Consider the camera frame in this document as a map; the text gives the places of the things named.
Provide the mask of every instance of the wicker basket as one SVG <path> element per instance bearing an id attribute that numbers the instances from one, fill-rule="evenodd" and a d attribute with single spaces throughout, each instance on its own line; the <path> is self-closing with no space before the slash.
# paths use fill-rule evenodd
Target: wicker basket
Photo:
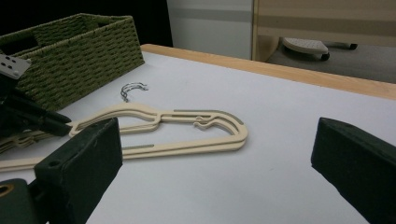
<path id="1" fill-rule="evenodd" d="M 0 36 L 0 53 L 31 59 L 17 89 L 57 111 L 144 63 L 131 16 L 77 14 Z"/>

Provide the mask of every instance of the plastic hanger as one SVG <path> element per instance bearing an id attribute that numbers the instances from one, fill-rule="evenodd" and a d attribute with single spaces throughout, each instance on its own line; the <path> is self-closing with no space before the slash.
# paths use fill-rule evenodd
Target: plastic hanger
<path id="1" fill-rule="evenodd" d="M 33 143 L 40 140 L 53 137 L 54 135 L 50 133 L 43 133 L 41 131 L 32 131 L 27 133 L 22 133 L 16 136 L 11 136 L 0 140 L 0 153 L 3 153 L 14 147 L 28 147 Z"/>
<path id="2" fill-rule="evenodd" d="M 207 129 L 219 126 L 230 135 L 222 137 L 207 138 L 203 140 L 177 142 L 171 144 L 145 145 L 134 147 L 123 147 L 122 155 L 125 160 L 147 157 L 159 157 L 170 155 L 181 155 L 202 152 L 216 152 L 237 150 L 245 144 L 248 137 L 246 125 L 237 117 L 218 110 L 157 110 L 146 105 L 136 103 L 123 103 L 105 108 L 95 115 L 68 125 L 72 126 L 70 136 L 78 134 L 82 129 L 97 121 L 109 118 L 133 117 L 146 120 L 147 122 L 136 125 L 120 126 L 120 134 L 142 133 L 156 130 L 161 122 L 183 122 L 191 123 L 200 128 Z M 48 137 L 43 133 L 27 133 L 18 141 L 20 146 L 27 146 L 36 140 Z M 32 158 L 14 161 L 0 161 L 0 172 L 9 170 L 20 170 L 32 168 L 44 158 Z"/>

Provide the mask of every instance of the wall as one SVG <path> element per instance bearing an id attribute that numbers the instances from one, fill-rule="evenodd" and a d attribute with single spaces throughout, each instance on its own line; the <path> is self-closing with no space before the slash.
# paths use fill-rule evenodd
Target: wall
<path id="1" fill-rule="evenodd" d="M 251 58 L 252 0 L 168 0 L 174 47 Z"/>

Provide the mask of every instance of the wire hook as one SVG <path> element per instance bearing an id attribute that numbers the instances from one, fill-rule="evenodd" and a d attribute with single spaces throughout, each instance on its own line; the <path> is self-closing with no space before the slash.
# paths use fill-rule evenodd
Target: wire hook
<path id="1" fill-rule="evenodd" d="M 128 91 L 131 91 L 131 90 L 134 90 L 134 89 L 139 89 L 141 91 L 148 91 L 149 90 L 149 88 L 147 87 L 147 84 L 143 84 L 141 82 L 131 82 L 131 83 L 128 83 L 128 84 L 124 85 L 121 88 L 120 94 L 121 94 L 122 99 L 123 99 L 123 101 L 125 103 L 129 102 L 129 100 L 128 100 Z"/>

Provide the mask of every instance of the white table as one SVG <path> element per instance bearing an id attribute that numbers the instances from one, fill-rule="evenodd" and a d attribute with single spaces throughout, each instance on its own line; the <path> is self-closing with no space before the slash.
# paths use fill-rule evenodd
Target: white table
<path id="1" fill-rule="evenodd" d="M 234 152 L 124 161 L 88 223 L 367 223 L 311 167 L 318 119 L 348 122 L 396 146 L 396 101 L 146 51 L 144 58 L 144 65 L 59 112 L 83 119 L 121 103 L 124 84 L 143 82 L 149 91 L 131 91 L 132 102 L 227 111 L 247 125 L 247 143 Z M 132 146 L 223 134 L 164 124 L 121 140 Z M 48 139 L 0 160 L 45 156 L 67 140 Z M 1 173 L 0 181 L 15 177 L 35 179 L 29 170 Z"/>

